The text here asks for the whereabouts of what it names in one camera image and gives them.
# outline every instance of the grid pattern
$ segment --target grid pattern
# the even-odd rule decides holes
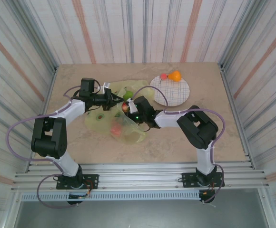
[[[189,85],[183,78],[180,82],[174,82],[170,79],[161,80],[160,76],[157,76],[151,81],[150,85],[158,88],[166,96],[168,106],[181,105],[190,95]],[[157,90],[155,90],[154,99],[157,103],[166,106],[165,99]]]

